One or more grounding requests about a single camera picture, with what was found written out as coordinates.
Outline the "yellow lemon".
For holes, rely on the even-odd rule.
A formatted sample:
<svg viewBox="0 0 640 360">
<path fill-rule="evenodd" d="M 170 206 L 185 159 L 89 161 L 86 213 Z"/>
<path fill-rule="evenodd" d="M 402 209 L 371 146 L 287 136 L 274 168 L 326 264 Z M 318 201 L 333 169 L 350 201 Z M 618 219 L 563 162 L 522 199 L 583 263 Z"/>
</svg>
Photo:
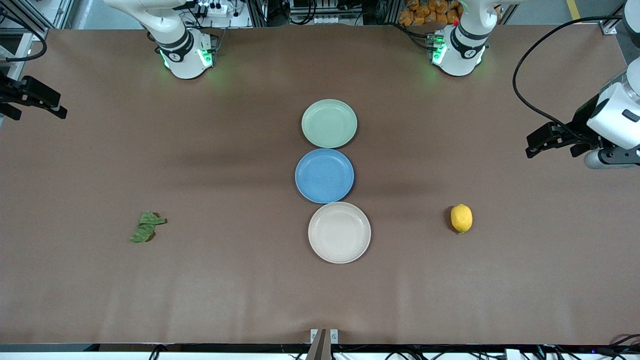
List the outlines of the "yellow lemon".
<svg viewBox="0 0 640 360">
<path fill-rule="evenodd" d="M 470 207 L 459 203 L 450 210 L 451 226 L 459 233 L 466 234 L 473 226 L 473 212 Z"/>
</svg>

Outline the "green lettuce leaf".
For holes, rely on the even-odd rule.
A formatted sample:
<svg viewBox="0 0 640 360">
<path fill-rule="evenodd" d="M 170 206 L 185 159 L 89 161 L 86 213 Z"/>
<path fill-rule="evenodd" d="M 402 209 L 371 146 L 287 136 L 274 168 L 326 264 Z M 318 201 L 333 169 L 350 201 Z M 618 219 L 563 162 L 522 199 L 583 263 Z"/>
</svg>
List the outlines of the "green lettuce leaf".
<svg viewBox="0 0 640 360">
<path fill-rule="evenodd" d="M 132 233 L 129 242 L 134 244 L 148 242 L 155 233 L 156 226 L 166 224 L 167 219 L 151 211 L 144 211 Z"/>
</svg>

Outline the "white power strip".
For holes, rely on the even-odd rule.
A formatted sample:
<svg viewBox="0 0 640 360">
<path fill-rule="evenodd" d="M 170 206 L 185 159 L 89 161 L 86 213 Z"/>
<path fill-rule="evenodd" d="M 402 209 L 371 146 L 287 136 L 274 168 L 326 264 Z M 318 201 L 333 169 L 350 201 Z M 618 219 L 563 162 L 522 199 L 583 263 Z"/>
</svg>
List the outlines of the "white power strip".
<svg viewBox="0 0 640 360">
<path fill-rule="evenodd" d="M 197 0 L 195 4 L 195 14 L 199 18 L 227 18 L 234 10 L 222 0 Z"/>
</svg>

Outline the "pale green plate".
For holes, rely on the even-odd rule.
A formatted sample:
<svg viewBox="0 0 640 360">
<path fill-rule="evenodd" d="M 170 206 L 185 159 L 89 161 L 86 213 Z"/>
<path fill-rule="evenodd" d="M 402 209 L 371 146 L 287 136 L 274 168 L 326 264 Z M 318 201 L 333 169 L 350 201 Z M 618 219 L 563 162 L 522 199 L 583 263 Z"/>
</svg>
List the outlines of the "pale green plate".
<svg viewBox="0 0 640 360">
<path fill-rule="evenodd" d="M 358 118 L 345 102 L 323 99 L 307 107 L 301 117 L 301 129 L 314 146 L 333 150 L 352 141 L 358 130 Z"/>
</svg>

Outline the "blue plate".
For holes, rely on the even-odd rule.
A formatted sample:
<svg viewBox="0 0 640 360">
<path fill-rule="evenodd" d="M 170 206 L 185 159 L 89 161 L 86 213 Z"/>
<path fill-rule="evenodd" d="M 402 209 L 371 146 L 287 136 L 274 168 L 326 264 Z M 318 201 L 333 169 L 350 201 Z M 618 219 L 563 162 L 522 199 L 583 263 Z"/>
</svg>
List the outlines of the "blue plate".
<svg viewBox="0 0 640 360">
<path fill-rule="evenodd" d="M 355 169 L 350 159 L 329 148 L 307 152 L 294 171 L 298 192 L 316 204 L 341 201 L 350 193 L 354 182 Z"/>
</svg>

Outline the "beige plate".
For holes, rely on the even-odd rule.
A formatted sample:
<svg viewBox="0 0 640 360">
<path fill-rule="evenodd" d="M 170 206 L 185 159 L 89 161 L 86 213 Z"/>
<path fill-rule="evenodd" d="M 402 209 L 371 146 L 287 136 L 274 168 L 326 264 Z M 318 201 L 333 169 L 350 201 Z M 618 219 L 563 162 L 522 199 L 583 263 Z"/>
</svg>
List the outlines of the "beige plate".
<svg viewBox="0 0 640 360">
<path fill-rule="evenodd" d="M 320 259 L 350 264 L 365 254 L 371 243 L 371 224 L 365 212 L 348 202 L 332 202 L 312 215 L 307 237 Z"/>
</svg>

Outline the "aluminium frame profile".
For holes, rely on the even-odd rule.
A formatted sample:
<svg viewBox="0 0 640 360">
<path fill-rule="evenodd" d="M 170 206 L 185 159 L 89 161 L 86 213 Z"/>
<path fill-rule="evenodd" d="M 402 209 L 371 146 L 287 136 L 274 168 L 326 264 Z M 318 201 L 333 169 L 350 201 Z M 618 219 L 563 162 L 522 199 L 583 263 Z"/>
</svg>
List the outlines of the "aluminium frame profile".
<svg viewBox="0 0 640 360">
<path fill-rule="evenodd" d="M 599 21 L 599 29 L 602 35 L 617 34 L 617 25 L 623 20 L 622 14 L 608 14 Z"/>
<path fill-rule="evenodd" d="M 28 60 L 39 50 L 48 30 L 54 28 L 58 8 L 47 14 L 51 0 L 0 0 L 0 75 L 18 80 Z"/>
</svg>

